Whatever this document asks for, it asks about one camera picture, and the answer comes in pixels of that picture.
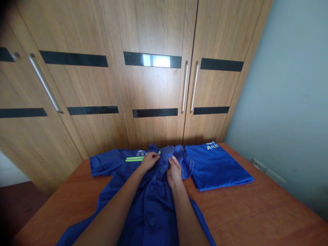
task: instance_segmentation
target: wardrobe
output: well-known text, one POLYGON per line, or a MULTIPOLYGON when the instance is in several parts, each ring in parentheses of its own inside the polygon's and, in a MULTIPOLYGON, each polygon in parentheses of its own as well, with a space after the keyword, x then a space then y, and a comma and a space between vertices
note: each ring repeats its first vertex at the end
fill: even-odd
POLYGON ((52 193, 111 149, 223 142, 273 0, 20 0, 0 150, 52 193))

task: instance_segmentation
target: hand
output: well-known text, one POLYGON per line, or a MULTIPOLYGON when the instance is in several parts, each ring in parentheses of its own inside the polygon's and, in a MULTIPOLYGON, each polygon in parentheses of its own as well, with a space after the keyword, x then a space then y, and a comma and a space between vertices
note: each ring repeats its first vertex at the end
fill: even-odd
POLYGON ((167 169, 167 181, 171 189, 177 188, 180 185, 183 185, 182 176, 181 176, 181 166, 175 156, 172 156, 172 159, 168 159, 170 166, 167 169))
POLYGON ((156 161, 158 161, 159 158, 160 156, 157 153, 150 152, 145 155, 139 167, 144 171, 144 173, 146 173, 155 165, 156 161))

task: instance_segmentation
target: green reflective tape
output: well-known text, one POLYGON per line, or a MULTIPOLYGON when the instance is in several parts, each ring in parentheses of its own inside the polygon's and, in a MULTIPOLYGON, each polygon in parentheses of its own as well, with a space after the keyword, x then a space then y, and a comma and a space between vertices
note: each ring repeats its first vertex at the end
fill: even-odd
POLYGON ((142 161, 144 159, 144 156, 136 156, 136 157, 128 157, 125 161, 142 161))
POLYGON ((131 162, 131 161, 142 161, 143 159, 133 159, 133 160, 125 160, 126 162, 131 162))
POLYGON ((127 159, 140 159, 140 158, 144 158, 144 156, 135 156, 135 157, 128 157, 127 159))

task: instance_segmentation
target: silver door handle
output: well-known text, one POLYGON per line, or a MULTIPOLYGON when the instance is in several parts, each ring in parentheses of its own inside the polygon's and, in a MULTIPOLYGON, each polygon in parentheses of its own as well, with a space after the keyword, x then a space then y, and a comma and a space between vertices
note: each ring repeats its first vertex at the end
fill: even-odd
POLYGON ((186 87, 187 87, 187 77, 188 77, 188 61, 186 61, 186 76, 184 79, 184 89, 183 89, 183 101, 182 101, 182 110, 181 113, 183 114, 183 111, 185 110, 185 98, 186 98, 186 87))
POLYGON ((51 100, 51 102, 52 102, 52 105, 55 107, 55 110, 56 110, 58 113, 64 113, 64 112, 59 108, 59 106, 58 106, 58 104, 57 104, 55 98, 53 97, 53 95, 52 95, 52 93, 51 93, 51 91, 50 91, 50 89, 49 89, 49 87, 48 87, 46 81, 43 79, 42 74, 41 74, 41 70, 39 69, 38 64, 37 64, 37 62, 36 62, 36 60, 35 60, 35 55, 34 55, 33 53, 31 53, 31 54, 28 56, 28 58, 30 59, 30 62, 32 63, 32 66, 33 66, 35 72, 37 73, 37 75, 38 75, 38 77, 39 77, 39 79, 40 79, 40 81, 41 81, 41 83, 42 83, 42 85, 43 85, 45 91, 47 92, 47 94, 48 94, 48 96, 49 96, 49 98, 50 98, 50 100, 51 100))
POLYGON ((199 68, 199 62, 196 61, 196 75, 195 75, 195 81, 194 81, 194 91, 193 91, 193 93, 192 93, 192 100, 191 100, 190 113, 192 113, 192 110, 194 109, 194 99, 195 99, 195 91, 196 91, 196 83, 197 83, 198 68, 199 68))

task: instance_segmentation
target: blue shirt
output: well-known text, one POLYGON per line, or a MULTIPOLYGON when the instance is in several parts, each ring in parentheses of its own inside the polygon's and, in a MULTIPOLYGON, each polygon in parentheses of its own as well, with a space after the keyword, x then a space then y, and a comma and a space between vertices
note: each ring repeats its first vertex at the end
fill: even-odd
POLYGON ((195 161, 192 180, 199 191, 250 183, 254 178, 215 142, 186 145, 186 157, 195 161))
MULTIPOLYGON (((158 149, 149 145, 149 150, 115 149, 90 158, 92 176, 113 175, 99 195, 97 209, 93 216, 69 227, 57 245, 72 245, 90 222, 114 197, 143 157, 154 151, 161 158, 144 175, 130 207, 118 245, 178 245, 178 228, 171 188, 167 182, 168 158, 174 155, 181 165, 182 178, 187 179, 193 172, 194 161, 186 157, 182 145, 158 149)), ((209 232, 202 212, 190 199, 191 205, 211 245, 215 242, 209 232)))

